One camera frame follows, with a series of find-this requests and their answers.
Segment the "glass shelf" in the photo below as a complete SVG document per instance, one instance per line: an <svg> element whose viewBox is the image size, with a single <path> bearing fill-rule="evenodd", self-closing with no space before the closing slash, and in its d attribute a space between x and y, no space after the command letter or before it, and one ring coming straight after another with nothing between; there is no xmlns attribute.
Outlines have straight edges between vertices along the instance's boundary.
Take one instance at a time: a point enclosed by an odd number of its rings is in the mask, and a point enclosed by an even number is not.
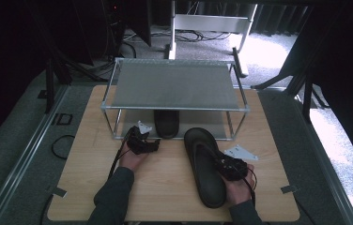
<svg viewBox="0 0 353 225"><path fill-rule="evenodd" d="M153 127L149 138L159 138L153 111L175 110L180 112L176 139L201 127L217 140L233 140L250 107L241 83L233 86L232 69L239 81L234 61L116 58L100 107L117 139L138 121ZM236 131L231 113L241 115Z"/></svg>

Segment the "black cable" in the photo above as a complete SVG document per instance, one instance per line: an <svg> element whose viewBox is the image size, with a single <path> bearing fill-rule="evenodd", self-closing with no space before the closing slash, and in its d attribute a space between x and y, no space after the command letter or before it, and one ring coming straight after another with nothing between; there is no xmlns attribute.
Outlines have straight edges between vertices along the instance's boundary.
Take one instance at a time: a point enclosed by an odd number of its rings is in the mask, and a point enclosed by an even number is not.
<svg viewBox="0 0 353 225"><path fill-rule="evenodd" d="M232 165L232 167L238 172L240 173L240 176L242 178L242 180L244 181L244 183L246 183L247 187L249 187L250 190L250 194L252 196L252 202L253 202L253 207L255 207L255 188L256 188L256 183L257 183L257 179L256 179L256 175L253 172L253 170L251 170L250 168L247 168L248 170L250 170L253 173L253 177L254 177L254 187L251 187L250 183L247 181L247 179L244 177L244 175L241 173L240 170L238 170L238 168L235 167L235 165Z"/></svg>
<svg viewBox="0 0 353 225"><path fill-rule="evenodd" d="M107 61L108 62L106 64L98 66L98 67L85 68L85 70L91 74L91 76L88 76L88 77L95 82L108 82L109 80L106 78L102 78L101 75L111 71L112 68L115 66L115 61L110 56L108 56ZM76 69L74 67L70 67L69 65L67 65L67 66L69 68L71 75L77 76L78 78L82 78L82 77L87 76L86 74L81 72L79 69ZM103 70L106 70L106 71L99 74L99 75L95 74L95 73L101 72Z"/></svg>
<svg viewBox="0 0 353 225"><path fill-rule="evenodd" d="M77 70L78 72L83 73L85 76L87 76L88 78L90 78L91 80L93 80L95 82L107 82L106 79L103 79L101 77L98 77L98 76L92 74L86 68L80 66L78 63L73 62L71 59L69 59L63 53L61 53L61 52L58 52L58 53L59 53L59 56L61 57L61 59L63 59L66 62L66 65L68 65L70 68L73 68L74 70Z"/></svg>
<svg viewBox="0 0 353 225"><path fill-rule="evenodd" d="M53 199L54 195L50 195L50 197L47 199L47 202L44 205L44 208L42 209L41 212L41 219L39 220L39 224L43 224L44 222L44 217L45 217L45 211L47 211L48 206L50 205L51 200Z"/></svg>
<svg viewBox="0 0 353 225"><path fill-rule="evenodd" d="M121 143L121 147L118 149L117 154L115 154L115 159L113 160L112 168L109 171L109 175L107 176L107 179L110 179L112 177L113 173L115 172L115 165L117 164L118 160L121 159L121 157L127 153L126 152L123 155L121 155L121 151L123 150L123 147L124 147L124 144L126 143L126 141L127 141L127 139L123 140L123 143Z"/></svg>
<svg viewBox="0 0 353 225"><path fill-rule="evenodd" d="M61 140L61 139L63 139L63 138L67 138L67 137L70 137L70 138L73 138L73 139L75 138L73 135L69 135L69 134L63 135L63 136L61 136L60 138L56 139L56 140L53 142L53 144L51 145L51 151L53 152L54 156L56 156L56 157L58 157L58 158L61 158L61 159L64 159L64 160L66 160L66 159L68 159L68 158L67 158L67 157L62 157L62 156L58 155L58 154L55 152L55 150L54 150L54 145L55 145L59 140Z"/></svg>
<svg viewBox="0 0 353 225"><path fill-rule="evenodd" d="M177 34L192 34L195 37L183 37L181 35L176 35L176 40L185 41L185 42L199 42L199 41L207 41L207 40L221 40L229 38L231 33L220 33L216 37L207 37L203 35L201 32L193 31L193 30L177 30ZM152 37L169 37L171 35L171 31L161 32L161 33L153 33ZM127 38L124 38L124 41L128 41L128 38L134 37L136 35L124 35Z"/></svg>
<svg viewBox="0 0 353 225"><path fill-rule="evenodd" d="M135 48L131 44L127 43L126 41L123 41L123 44L129 46L132 49L133 58L136 58L136 50L135 50Z"/></svg>

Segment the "wooden table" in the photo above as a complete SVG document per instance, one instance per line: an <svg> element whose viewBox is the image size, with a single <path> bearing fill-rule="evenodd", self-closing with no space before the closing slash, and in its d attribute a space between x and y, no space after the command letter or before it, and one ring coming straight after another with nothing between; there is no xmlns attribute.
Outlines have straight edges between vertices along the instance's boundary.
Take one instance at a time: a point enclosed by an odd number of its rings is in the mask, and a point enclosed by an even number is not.
<svg viewBox="0 0 353 225"><path fill-rule="evenodd" d="M58 187L68 192L54 196L51 220L88 220L93 199L105 183L121 141L114 140L100 104L106 86L93 89ZM259 157L253 164L258 178L256 209L264 221L295 221L299 210L288 186L284 167L255 90L245 90L251 106L235 141L218 141L220 150L239 144ZM161 140L135 174L127 221L230 221L228 205L206 208L200 201L183 140Z"/></svg>

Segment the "hand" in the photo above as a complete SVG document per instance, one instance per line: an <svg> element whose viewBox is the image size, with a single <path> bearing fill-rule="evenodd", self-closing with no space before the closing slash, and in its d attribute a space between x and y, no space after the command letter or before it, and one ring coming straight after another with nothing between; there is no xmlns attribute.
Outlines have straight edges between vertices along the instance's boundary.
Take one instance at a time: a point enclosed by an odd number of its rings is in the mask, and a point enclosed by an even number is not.
<svg viewBox="0 0 353 225"><path fill-rule="evenodd" d="M121 149L121 158L119 160L118 166L126 167L133 172L136 172L139 165L141 165L141 163L145 160L145 158L147 158L148 155L149 153L135 155L128 147L127 142L125 142L123 149Z"/></svg>
<svg viewBox="0 0 353 225"><path fill-rule="evenodd" d="M253 187L253 165L247 164L247 167L250 169L247 172L247 176L245 177L247 182ZM238 181L228 181L223 176L225 186L226 186L226 199L233 205L247 202L251 199L250 188L247 184L241 179Z"/></svg>

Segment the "sleeve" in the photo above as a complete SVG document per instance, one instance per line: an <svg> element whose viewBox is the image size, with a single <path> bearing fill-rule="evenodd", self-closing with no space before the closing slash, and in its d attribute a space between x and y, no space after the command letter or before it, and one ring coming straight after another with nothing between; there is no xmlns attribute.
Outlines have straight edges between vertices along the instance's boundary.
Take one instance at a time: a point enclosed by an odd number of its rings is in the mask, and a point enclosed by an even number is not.
<svg viewBox="0 0 353 225"><path fill-rule="evenodd" d="M229 208L230 216L235 225L256 225L262 224L252 201L242 202Z"/></svg>
<svg viewBox="0 0 353 225"><path fill-rule="evenodd" d="M133 181L132 170L118 167L95 195L96 207L87 224L123 224Z"/></svg>

